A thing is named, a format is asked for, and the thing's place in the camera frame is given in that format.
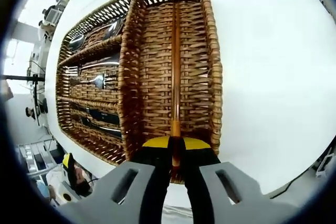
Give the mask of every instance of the white table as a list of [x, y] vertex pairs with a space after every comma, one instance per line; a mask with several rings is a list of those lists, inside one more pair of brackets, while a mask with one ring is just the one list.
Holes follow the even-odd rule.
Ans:
[[[46, 97], [52, 134], [87, 170], [113, 166], [81, 149], [60, 130], [55, 73], [66, 32], [109, 0], [70, 0], [47, 62]], [[336, 26], [319, 0], [212, 0], [224, 66], [219, 158], [256, 179], [264, 194], [290, 182], [336, 133]], [[166, 204], [189, 207], [182, 185]]]

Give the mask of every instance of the knife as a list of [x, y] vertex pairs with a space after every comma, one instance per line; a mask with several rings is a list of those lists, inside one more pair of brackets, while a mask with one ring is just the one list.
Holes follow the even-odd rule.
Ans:
[[79, 106], [75, 103], [72, 103], [72, 106], [76, 110], [83, 111], [83, 112], [86, 112], [86, 113], [90, 114], [92, 116], [92, 118], [94, 118], [98, 121], [111, 123], [111, 124], [115, 124], [115, 125], [120, 125], [119, 116], [117, 114], [111, 114], [111, 113], [103, 112], [103, 111], [96, 110], [96, 109], [85, 108], [85, 107]]
[[114, 136], [116, 138], [120, 138], [121, 139], [121, 131], [120, 130], [115, 130], [115, 129], [110, 129], [110, 128], [107, 128], [107, 127], [99, 126], [99, 125], [97, 125], [95, 123], [92, 123], [90, 121], [90, 119], [85, 118], [83, 116], [76, 116], [75, 120], [76, 121], [80, 121], [85, 126], [90, 127], [90, 128], [92, 128], [94, 130], [98, 130], [98, 131], [110, 134], [110, 135], [112, 135], [112, 136]]

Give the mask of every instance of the wooden stick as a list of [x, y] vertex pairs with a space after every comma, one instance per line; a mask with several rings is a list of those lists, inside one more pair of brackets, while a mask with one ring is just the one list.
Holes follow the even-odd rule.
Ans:
[[172, 122], [171, 136], [181, 136], [180, 95], [181, 95], [181, 60], [180, 60], [180, 6], [173, 4], [172, 30]]

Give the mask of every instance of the white tabletop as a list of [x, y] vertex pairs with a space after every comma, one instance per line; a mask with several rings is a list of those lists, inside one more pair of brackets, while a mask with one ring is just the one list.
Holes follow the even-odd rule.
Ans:
[[[57, 141], [101, 177], [113, 166], [60, 130], [55, 74], [66, 32], [109, 0], [70, 0], [48, 57], [48, 123]], [[319, 0], [211, 0], [224, 67], [219, 158], [256, 179], [268, 194], [300, 175], [336, 134], [336, 26]], [[165, 203], [189, 207], [183, 185]]]

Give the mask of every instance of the woven basket compartment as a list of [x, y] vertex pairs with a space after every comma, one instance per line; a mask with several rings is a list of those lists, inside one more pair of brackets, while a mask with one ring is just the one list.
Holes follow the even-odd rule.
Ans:
[[[81, 20], [64, 38], [58, 61], [56, 95], [61, 129], [74, 142], [108, 163], [129, 160], [150, 138], [170, 135], [172, 9], [181, 17], [181, 132], [200, 138], [218, 154], [222, 117], [222, 65], [210, 0], [112, 0]], [[104, 31], [88, 38], [78, 52], [70, 40], [88, 34], [127, 13], [122, 34], [99, 41]], [[70, 66], [92, 63], [120, 50], [119, 67], [85, 69], [80, 80], [118, 74], [106, 90], [91, 84], [70, 86]], [[120, 126], [99, 122], [71, 104], [118, 113]], [[91, 129], [76, 116], [121, 129], [122, 140]], [[181, 183], [179, 174], [172, 182]]]

